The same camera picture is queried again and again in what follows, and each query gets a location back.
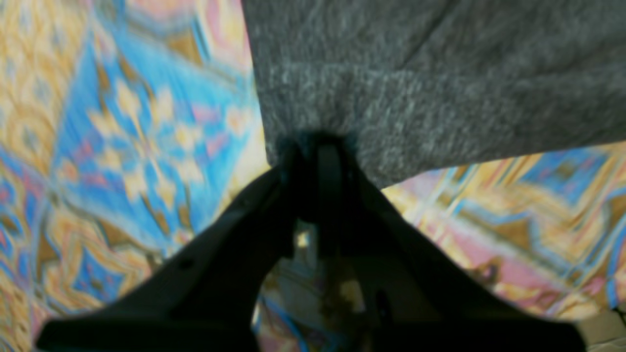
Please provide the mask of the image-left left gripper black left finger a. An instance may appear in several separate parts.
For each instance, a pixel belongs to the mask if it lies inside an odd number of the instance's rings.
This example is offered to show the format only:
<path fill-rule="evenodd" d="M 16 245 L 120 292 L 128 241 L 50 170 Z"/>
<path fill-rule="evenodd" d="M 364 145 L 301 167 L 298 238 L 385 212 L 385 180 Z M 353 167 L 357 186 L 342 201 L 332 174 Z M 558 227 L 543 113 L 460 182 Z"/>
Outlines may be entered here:
<path fill-rule="evenodd" d="M 39 352 L 257 352 L 264 278 L 294 255 L 298 147 L 245 187 L 213 225 L 142 285 L 96 312 L 45 323 Z"/>

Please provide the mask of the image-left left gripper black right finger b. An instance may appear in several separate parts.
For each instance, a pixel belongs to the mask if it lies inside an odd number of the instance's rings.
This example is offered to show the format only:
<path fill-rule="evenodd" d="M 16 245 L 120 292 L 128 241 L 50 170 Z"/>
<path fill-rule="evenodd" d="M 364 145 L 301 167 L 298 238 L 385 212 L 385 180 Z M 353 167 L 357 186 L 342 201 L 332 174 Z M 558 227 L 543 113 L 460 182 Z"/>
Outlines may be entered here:
<path fill-rule="evenodd" d="M 319 255 L 348 263 L 374 352 L 583 352 L 570 323 L 515 308 L 464 272 L 399 212 L 342 145 L 315 149 Z"/>

